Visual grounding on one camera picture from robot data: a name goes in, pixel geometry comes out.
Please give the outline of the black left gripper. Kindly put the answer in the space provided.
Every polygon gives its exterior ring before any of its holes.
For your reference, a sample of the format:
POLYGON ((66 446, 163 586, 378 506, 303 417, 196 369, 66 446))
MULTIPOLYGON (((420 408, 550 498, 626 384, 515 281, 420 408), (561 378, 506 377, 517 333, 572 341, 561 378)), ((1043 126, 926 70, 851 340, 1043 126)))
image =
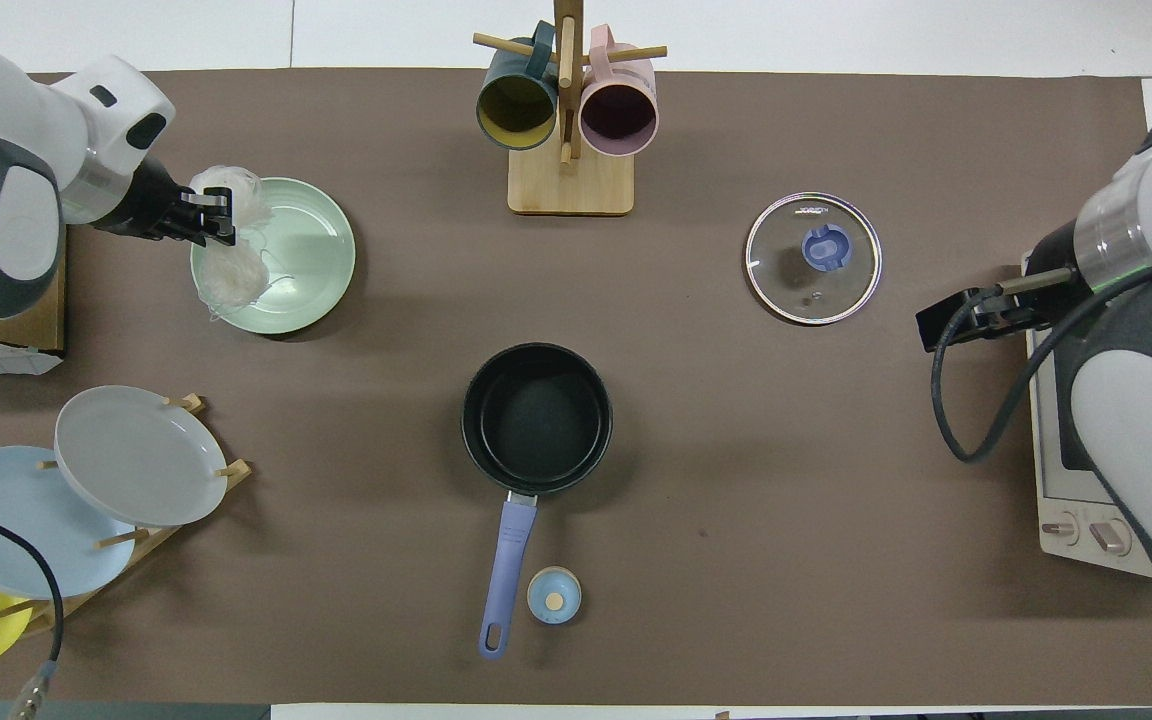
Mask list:
POLYGON ((134 170, 123 199, 115 209, 94 220, 100 232, 143 240, 179 240, 209 247, 236 245, 236 228, 230 220, 204 220, 204 215, 230 215, 230 188, 204 188, 197 194, 179 184, 156 158, 146 158, 134 170))

